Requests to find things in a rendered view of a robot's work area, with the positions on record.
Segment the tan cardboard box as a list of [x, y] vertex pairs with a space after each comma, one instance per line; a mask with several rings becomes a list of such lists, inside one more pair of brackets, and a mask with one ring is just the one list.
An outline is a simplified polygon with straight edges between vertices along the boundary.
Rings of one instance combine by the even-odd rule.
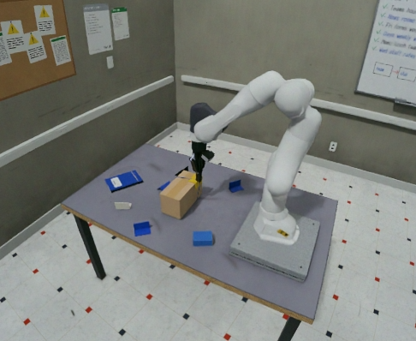
[[160, 193], [161, 210], [163, 213], [181, 219], [197, 200], [197, 197], [200, 197], [202, 194], [202, 183], [195, 189], [195, 183], [189, 182], [189, 178], [194, 174], [184, 170], [179, 177]]

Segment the blue notebook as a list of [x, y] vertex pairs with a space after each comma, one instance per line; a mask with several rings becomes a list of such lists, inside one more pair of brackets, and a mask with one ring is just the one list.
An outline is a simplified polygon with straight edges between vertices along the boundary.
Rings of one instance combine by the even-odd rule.
[[132, 170], [130, 172], [118, 176], [113, 176], [104, 180], [111, 193], [143, 183], [143, 180], [140, 178], [136, 170]]

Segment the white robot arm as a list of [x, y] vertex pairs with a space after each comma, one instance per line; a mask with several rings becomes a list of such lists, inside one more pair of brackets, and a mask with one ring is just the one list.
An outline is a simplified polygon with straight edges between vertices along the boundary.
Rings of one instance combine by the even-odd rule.
[[262, 240], [293, 245], [299, 236], [299, 227], [285, 204], [301, 162], [322, 122], [321, 114], [310, 106], [314, 93], [313, 84], [306, 79], [285, 81], [277, 72], [269, 71], [247, 84], [219, 112], [203, 102], [191, 107], [188, 137], [203, 143], [216, 141], [238, 117], [260, 110], [273, 100], [288, 118], [296, 117], [291, 119], [279, 147], [269, 159], [264, 198], [253, 225]]

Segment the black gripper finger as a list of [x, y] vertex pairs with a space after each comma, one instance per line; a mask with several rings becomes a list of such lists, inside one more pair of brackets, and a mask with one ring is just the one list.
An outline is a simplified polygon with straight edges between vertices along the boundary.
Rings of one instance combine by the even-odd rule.
[[202, 169], [205, 168], [205, 160], [201, 158], [200, 160], [200, 181], [202, 181]]
[[196, 173], [196, 181], [200, 182], [200, 160], [201, 160], [201, 154], [199, 154], [199, 159], [194, 158], [194, 154], [191, 158], [189, 158], [191, 161], [191, 165], [193, 167], [193, 171]]

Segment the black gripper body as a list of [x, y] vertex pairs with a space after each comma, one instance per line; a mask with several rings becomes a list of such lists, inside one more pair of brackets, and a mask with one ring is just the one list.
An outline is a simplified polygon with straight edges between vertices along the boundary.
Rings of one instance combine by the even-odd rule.
[[199, 159], [200, 152], [206, 150], [207, 143], [192, 141], [192, 150], [195, 159]]

